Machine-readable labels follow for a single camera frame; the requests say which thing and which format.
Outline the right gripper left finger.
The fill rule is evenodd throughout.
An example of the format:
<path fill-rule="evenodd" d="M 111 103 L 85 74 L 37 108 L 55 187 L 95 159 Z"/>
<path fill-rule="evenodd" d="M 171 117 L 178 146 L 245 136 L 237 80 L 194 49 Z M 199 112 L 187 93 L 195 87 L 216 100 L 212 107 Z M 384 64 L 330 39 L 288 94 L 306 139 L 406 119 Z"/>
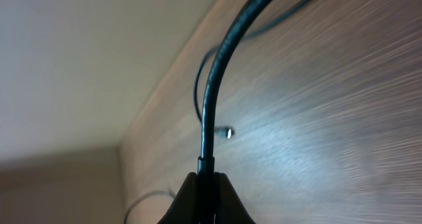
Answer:
<path fill-rule="evenodd" d="M 195 224 L 198 223 L 197 174 L 189 173 L 174 201 L 158 224 Z"/>

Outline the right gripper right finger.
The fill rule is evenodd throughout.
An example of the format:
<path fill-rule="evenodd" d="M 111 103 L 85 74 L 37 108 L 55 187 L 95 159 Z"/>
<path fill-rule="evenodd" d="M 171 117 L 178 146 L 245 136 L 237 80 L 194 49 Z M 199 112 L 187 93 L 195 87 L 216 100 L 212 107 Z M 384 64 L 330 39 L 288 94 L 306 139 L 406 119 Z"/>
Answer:
<path fill-rule="evenodd" d="M 215 224 L 255 224 L 228 176 L 215 173 L 214 180 L 217 194 Z"/>

